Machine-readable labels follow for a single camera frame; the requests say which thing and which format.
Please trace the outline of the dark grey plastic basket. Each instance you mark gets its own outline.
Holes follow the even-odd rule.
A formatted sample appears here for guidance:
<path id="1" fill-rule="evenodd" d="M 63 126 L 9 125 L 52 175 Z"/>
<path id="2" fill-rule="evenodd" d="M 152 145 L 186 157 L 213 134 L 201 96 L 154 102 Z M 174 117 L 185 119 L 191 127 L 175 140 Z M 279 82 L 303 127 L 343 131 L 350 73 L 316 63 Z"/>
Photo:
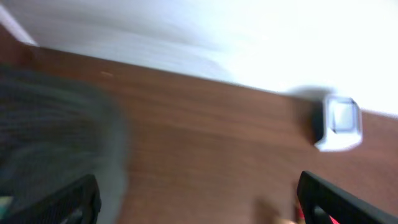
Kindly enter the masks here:
<path id="1" fill-rule="evenodd" d="M 1 220 L 93 174 L 97 223 L 116 223 L 128 150 L 125 121 L 99 89 L 1 67 Z"/>

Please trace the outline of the white barcode scanner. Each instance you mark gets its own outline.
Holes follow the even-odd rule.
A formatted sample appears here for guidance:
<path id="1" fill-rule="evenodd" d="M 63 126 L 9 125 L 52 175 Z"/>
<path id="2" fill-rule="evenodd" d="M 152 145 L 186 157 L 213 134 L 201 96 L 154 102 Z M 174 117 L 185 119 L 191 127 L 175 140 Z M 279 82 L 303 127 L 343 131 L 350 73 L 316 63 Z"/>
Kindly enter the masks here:
<path id="1" fill-rule="evenodd" d="M 347 96 L 325 95 L 314 111 L 312 127 L 320 152 L 349 151 L 363 141 L 361 108 Z"/>

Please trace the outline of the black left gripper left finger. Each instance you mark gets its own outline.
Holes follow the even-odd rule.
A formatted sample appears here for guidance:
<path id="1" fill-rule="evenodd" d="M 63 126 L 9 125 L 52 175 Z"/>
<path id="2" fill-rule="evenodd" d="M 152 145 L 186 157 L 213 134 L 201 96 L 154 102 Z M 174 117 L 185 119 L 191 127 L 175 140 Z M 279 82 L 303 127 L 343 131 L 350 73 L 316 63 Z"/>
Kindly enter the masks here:
<path id="1" fill-rule="evenodd" d="M 72 182 L 13 215 L 1 224 L 96 224 L 101 210 L 100 190 L 93 174 Z"/>

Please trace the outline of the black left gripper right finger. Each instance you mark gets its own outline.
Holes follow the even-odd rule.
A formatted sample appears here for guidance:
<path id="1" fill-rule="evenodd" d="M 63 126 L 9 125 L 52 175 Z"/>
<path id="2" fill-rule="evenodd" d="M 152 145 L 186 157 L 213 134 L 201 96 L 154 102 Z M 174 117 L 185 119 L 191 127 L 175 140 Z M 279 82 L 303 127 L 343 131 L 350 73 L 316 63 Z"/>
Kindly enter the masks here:
<path id="1" fill-rule="evenodd" d="M 307 170 L 300 175 L 297 197 L 309 224 L 397 224 L 397 217 Z"/>

